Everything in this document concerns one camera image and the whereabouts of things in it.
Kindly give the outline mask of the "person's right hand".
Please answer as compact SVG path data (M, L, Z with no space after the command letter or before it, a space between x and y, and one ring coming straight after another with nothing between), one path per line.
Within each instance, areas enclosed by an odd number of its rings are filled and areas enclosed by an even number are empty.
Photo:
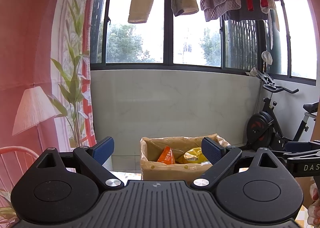
M319 227L320 223L320 206L319 206L319 190L316 183L310 186L310 196L313 203L308 208L308 224L313 227Z

